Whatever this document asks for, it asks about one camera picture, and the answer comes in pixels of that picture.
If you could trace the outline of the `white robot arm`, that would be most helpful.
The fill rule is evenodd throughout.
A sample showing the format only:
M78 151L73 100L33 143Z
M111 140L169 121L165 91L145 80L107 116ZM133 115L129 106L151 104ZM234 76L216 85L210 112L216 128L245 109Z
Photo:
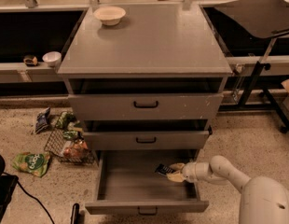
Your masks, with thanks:
M223 156L172 164L166 176L173 182L229 182L241 194L239 224L289 224L289 190L266 176L249 177Z

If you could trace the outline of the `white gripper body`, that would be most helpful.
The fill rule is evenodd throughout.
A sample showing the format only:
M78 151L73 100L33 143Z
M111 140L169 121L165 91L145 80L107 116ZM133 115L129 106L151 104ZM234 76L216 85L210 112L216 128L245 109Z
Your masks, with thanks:
M185 181L189 183L194 183L197 180L196 176L196 163L189 162L182 169L182 175Z

